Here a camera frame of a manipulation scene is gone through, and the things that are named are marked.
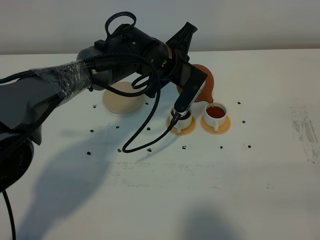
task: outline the beige disc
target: beige disc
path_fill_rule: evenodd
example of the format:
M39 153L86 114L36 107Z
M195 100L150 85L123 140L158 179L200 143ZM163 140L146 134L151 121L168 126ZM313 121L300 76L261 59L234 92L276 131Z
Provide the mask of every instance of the beige disc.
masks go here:
M125 93L137 93L141 89L133 89L131 82L119 81L112 85L113 88ZM103 105L115 114L128 114L138 110L144 103L144 95L128 97L120 96L109 90L105 90L102 96Z
M225 134L226 132L228 132L228 130L231 127L231 120L230 120L229 116L226 116L225 123L219 127L218 131L214 131L213 127L208 126L205 123L204 116L202 115L201 126L207 133L214 134L214 135L221 135L221 134Z

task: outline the black cable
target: black cable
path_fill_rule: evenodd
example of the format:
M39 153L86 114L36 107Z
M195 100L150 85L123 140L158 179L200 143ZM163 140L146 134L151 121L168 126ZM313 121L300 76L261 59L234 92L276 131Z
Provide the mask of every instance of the black cable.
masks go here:
M14 214L12 213L12 209L11 209L10 201L9 201L9 198L8 198L8 194L7 194L6 190L3 190L2 194L3 194L3 197L4 197L6 208L8 209L8 213L9 213L11 231L12 231L12 240L16 240L16 227L15 227Z
M149 121L151 120L151 118L153 117L153 115L155 114L156 112L156 109L158 107L158 104L159 104L159 101L160 101L160 93L161 93L161 84L160 84L160 78L159 78L159 75L157 73L157 70L154 68L154 66L151 64L151 62L149 62L146 58L140 56L140 55L136 55L136 54L132 54L132 53L126 53L126 52L119 52L119 53L105 53L105 54L101 54L101 55L97 55L97 56L93 56L93 57L89 57L89 58L86 58L83 60L84 63L89 63L91 61L94 61L94 60L97 60L97 59L103 59L103 58L107 58L107 57L116 57L116 56L119 56L119 57L132 57L132 58L136 58L138 59L140 62L127 62L127 64L143 64L145 66L147 66L150 70L151 70L151 73L150 73L150 76L149 76L149 79L143 83L141 83L140 85L138 86L147 86L145 89L143 89L142 91L140 92L137 92L137 93L127 93L127 92L122 92L122 91L119 91L109 85L107 85L106 83L104 83L103 81L101 80L95 80L94 83L100 85L101 87L115 93L115 94L118 94L118 95L121 95L121 96L125 96L125 97L135 97L135 96L139 96L138 94L140 94L141 92L146 92L147 89L149 88L153 88L153 87L156 87L157 88L157 92L156 92L156 97L155 97L155 101L154 101L154 105L151 109L151 112L149 113L148 117L146 118L146 120L144 121L144 123L140 126L140 128L133 134L133 136L124 144L123 148L122 148L122 151L124 153L132 153L132 152L135 152L135 151L138 151L138 150L141 150L143 148L146 148L156 142L158 142L160 139L162 139L168 132L171 131L171 129L174 127L174 125L178 122L179 118L180 118L180 115L178 113L176 113L173 117L173 119L171 120L171 123L169 125L169 127L166 129L166 131L161 135L159 136L157 139L147 143L147 144L144 144L142 146L139 146L139 147L136 147L136 148L133 148L133 149L129 149L127 150L126 148L136 139L136 137L142 132L142 130L147 126L147 124L149 123ZM138 77L135 81L133 81L132 83L132 87L134 88L134 86L139 82L141 81L142 79L144 79L145 76L140 76Z
M180 119L180 117L181 117L181 115L180 114L178 114L178 113L176 113L175 115L174 115L174 117L172 118L172 120L171 120L171 122L170 122L170 125L168 126L168 128L164 131L164 133L161 135L161 136L159 136L157 139L155 139L155 140L153 140L153 141L151 141L151 142L149 142L149 143L147 143L147 144L145 144L145 145L142 145L142 146L139 146L139 147L136 147L136 148L133 148L133 149L130 149L130 150L127 150L126 148L128 147L128 145L130 144L130 143L132 143L132 141L140 134L140 132L146 127L146 125L148 124L148 122L146 123L146 125L145 125L145 122L142 124L142 126L139 128L139 130L141 129L141 131L140 132L136 132L125 144L124 144L124 146L123 146L123 148L122 148L122 151L124 152L124 153L133 153L133 152L135 152L135 151L138 151L138 150L141 150L141 149L144 149L144 148L146 148L146 147L149 147L149 146L151 146L152 144L155 144L156 142L158 142L159 140L161 140L165 135L167 135L170 131L171 131L171 129L177 124L177 122L179 121L179 119Z
M13 74L11 76L7 76L5 78L0 79L0 84L5 84L5 83L11 82L13 80L23 78L26 75L30 75L30 77L32 77L33 75L35 75L35 73L31 70L22 71L22 72L19 72L19 73Z

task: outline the plastic wrap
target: plastic wrap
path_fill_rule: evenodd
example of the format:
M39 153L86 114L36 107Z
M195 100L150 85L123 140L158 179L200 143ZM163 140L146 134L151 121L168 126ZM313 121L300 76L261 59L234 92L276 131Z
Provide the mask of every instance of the plastic wrap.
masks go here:
M36 68L32 71L57 89L57 94L63 99L60 105L92 85L89 70L81 60L60 66Z

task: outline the round wooden coaster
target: round wooden coaster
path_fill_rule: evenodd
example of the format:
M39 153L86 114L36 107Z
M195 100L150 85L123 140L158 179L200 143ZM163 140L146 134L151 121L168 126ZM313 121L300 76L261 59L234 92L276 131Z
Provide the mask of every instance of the round wooden coaster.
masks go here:
M170 124L170 119L168 117L166 119L166 127L169 127L169 124ZM192 133L195 130L195 128L196 128L196 120L194 117L192 117L192 122L191 122L190 126L188 126L185 129L181 129L180 133L177 133L177 129L175 127L173 127L170 132L174 135L177 135L177 136L185 136L185 135Z
M226 132L228 132L228 130L231 127L231 120L230 120L229 116L226 116L225 123L219 127L218 131L214 131L213 127L208 126L205 123L204 116L202 116L201 117L201 126L207 133L214 134L214 135L221 135L221 134L225 134Z

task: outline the white wall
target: white wall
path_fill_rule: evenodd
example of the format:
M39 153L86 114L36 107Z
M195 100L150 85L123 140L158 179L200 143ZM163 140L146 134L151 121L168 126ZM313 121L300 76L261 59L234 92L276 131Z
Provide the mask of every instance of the white wall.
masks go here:
M121 11L164 42L192 23L193 51L320 47L320 0L2 0L0 54L77 53Z

